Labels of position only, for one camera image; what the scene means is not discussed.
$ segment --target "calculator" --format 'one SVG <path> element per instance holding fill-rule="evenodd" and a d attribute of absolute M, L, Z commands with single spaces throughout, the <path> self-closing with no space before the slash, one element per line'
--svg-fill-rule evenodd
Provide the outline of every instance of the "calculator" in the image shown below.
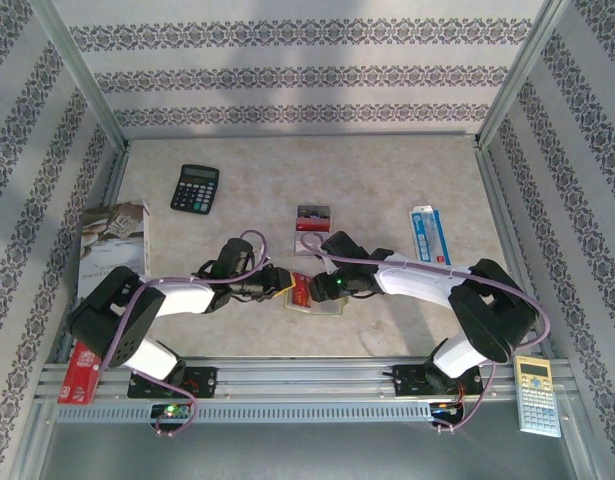
<path fill-rule="evenodd" d="M 218 170 L 201 165 L 183 165 L 171 208 L 181 212 L 207 215 L 218 188 Z"/>
<path fill-rule="evenodd" d="M 549 360 L 514 357 L 518 416 L 522 432 L 560 437 L 556 394 Z"/>

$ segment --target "striped wall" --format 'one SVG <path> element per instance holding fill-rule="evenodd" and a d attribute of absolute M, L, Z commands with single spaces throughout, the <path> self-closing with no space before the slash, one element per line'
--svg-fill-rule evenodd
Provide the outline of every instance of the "striped wall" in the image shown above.
<path fill-rule="evenodd" d="M 542 0 L 56 0 L 128 138 L 476 132 Z"/>
<path fill-rule="evenodd" d="M 80 213 L 116 154 L 27 2 L 0 0 L 0 478 L 72 296 Z"/>
<path fill-rule="evenodd" d="M 489 145 L 615 478 L 615 0 L 574 0 Z"/>

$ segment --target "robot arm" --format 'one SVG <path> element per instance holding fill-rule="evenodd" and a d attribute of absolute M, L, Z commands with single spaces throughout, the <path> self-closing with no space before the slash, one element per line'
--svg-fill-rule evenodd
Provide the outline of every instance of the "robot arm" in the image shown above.
<path fill-rule="evenodd" d="M 217 260 L 203 265 L 195 277 L 222 280 L 240 276 L 253 263 L 251 244 L 232 238 Z M 211 313 L 231 298 L 263 300 L 273 298 L 293 286 L 293 277 L 282 268 L 265 265 L 244 280 L 219 285 L 199 283 L 158 283 L 147 287 L 129 314 L 110 367 L 125 366 L 171 385 L 179 385 L 185 368 L 175 352 L 146 337 L 153 321 L 175 313 Z M 125 310 L 134 293 L 146 282 L 127 267 L 112 270 L 94 291 L 68 317 L 69 332 L 89 350 L 104 358 Z"/>
<path fill-rule="evenodd" d="M 332 235 L 321 249 L 338 257 L 429 265 L 391 250 L 377 249 L 369 255 L 345 232 Z M 492 260 L 480 260 L 473 267 L 440 267 L 446 274 L 335 260 L 334 264 L 338 267 L 336 271 L 321 273 L 310 284 L 311 296 L 317 302 L 370 291 L 407 295 L 453 309 L 462 331 L 439 345 L 425 363 L 424 381 L 438 393 L 453 388 L 453 379 L 486 360 L 498 363 L 509 360 L 536 320 L 536 311 L 518 297 L 452 273 L 468 273 L 518 289 Z"/>

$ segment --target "white scientific calculator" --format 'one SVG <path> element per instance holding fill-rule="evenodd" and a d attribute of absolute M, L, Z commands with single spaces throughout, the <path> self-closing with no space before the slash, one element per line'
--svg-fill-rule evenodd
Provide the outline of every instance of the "white scientific calculator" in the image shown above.
<path fill-rule="evenodd" d="M 560 421 L 549 360 L 516 355 L 514 372 L 520 430 L 560 437 Z"/>

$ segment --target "black bracket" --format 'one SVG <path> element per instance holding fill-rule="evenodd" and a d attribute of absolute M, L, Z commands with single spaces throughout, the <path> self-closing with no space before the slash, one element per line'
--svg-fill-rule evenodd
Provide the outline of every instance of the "black bracket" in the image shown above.
<path fill-rule="evenodd" d="M 218 369 L 214 367 L 187 367 L 183 373 L 179 388 L 187 390 L 196 398 L 214 398 L 218 383 Z M 127 389 L 129 398 L 179 399 L 180 394 L 169 389 L 154 385 L 138 375 L 132 374 Z"/>
<path fill-rule="evenodd" d="M 397 397 L 412 396 L 432 396 L 439 395 L 438 392 L 425 379 L 425 365 L 394 365 L 391 374 L 385 375 L 392 377 L 394 391 Z M 483 384 L 478 367 L 473 367 L 456 379 L 456 386 L 443 392 L 445 395 L 458 395 L 458 384 L 465 389 L 465 395 L 480 395 L 483 391 Z"/>

